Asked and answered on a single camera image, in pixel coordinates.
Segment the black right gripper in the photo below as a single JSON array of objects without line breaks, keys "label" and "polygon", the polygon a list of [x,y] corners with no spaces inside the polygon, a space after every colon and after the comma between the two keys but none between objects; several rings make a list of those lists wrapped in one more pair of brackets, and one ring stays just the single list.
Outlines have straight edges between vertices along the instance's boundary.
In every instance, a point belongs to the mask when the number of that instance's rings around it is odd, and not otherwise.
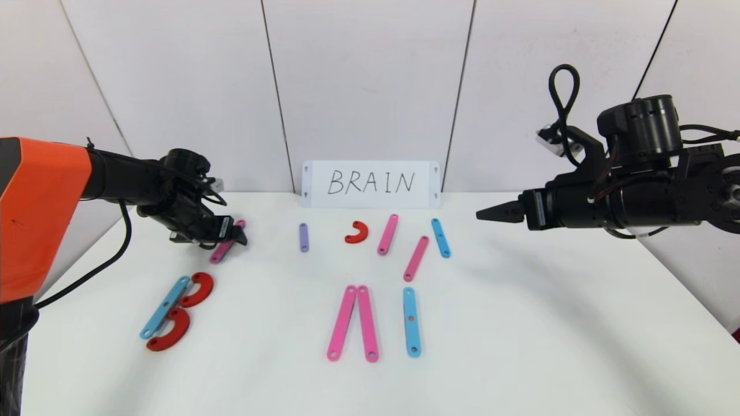
[{"label": "black right gripper", "polygon": [[521,202],[508,201],[478,210],[476,218],[510,224],[526,219],[529,230],[605,228],[607,205],[590,203],[590,189],[591,184],[586,181],[550,181],[544,187],[521,193]]}]

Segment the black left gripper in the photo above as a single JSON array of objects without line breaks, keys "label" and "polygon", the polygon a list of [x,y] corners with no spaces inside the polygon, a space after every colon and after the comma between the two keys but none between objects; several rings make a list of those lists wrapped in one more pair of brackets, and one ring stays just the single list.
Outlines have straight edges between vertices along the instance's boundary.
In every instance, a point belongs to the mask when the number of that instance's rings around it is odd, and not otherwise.
[{"label": "black left gripper", "polygon": [[248,239],[243,225],[234,225],[231,216],[201,217],[193,225],[193,239],[201,244],[218,244],[222,242],[247,245]]}]

